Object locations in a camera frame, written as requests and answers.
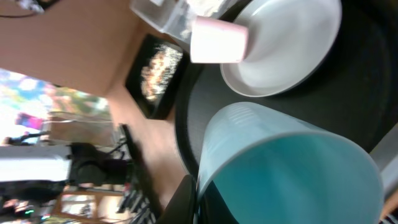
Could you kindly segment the food scraps and rice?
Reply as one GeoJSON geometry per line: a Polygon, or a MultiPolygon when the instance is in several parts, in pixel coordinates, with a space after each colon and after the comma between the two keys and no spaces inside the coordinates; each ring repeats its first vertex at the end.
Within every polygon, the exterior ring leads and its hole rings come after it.
{"type": "Polygon", "coordinates": [[[155,102],[164,94],[182,59],[183,53],[168,45],[155,47],[148,65],[141,69],[141,92],[146,100],[155,102]]]}

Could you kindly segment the pink plastic cup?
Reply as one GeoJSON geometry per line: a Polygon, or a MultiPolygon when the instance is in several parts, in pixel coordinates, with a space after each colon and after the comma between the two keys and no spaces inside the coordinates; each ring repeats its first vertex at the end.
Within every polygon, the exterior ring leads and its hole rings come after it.
{"type": "Polygon", "coordinates": [[[249,31],[232,22],[198,16],[192,25],[193,63],[238,63],[245,57],[249,31]]]}

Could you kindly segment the grey round plate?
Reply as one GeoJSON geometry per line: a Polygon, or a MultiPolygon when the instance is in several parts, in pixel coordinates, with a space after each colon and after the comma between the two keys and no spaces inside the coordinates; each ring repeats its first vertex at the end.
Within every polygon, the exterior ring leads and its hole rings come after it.
{"type": "Polygon", "coordinates": [[[245,58],[222,64],[223,80],[248,97],[299,85],[329,53],[341,20],[340,0],[251,1],[234,20],[249,29],[245,58]]]}

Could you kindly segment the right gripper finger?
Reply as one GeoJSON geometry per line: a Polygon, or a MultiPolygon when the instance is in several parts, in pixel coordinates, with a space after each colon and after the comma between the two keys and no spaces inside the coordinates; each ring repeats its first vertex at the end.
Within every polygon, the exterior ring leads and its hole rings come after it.
{"type": "Polygon", "coordinates": [[[196,181],[186,175],[156,224],[192,224],[196,205],[196,181]]]}

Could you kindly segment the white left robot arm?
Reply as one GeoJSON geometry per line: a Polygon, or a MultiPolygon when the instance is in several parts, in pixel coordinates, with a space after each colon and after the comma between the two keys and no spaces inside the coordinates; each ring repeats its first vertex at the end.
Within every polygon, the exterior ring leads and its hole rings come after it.
{"type": "Polygon", "coordinates": [[[2,146],[1,181],[67,180],[72,166],[68,146],[2,146]]]}

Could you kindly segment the light blue plastic cup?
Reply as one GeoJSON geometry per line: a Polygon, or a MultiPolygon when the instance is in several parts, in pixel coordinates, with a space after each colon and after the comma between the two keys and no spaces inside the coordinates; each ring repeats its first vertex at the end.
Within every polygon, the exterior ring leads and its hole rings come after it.
{"type": "Polygon", "coordinates": [[[362,147],[251,102],[225,106],[205,129],[198,198],[211,184],[238,223],[377,223],[384,203],[362,147]]]}

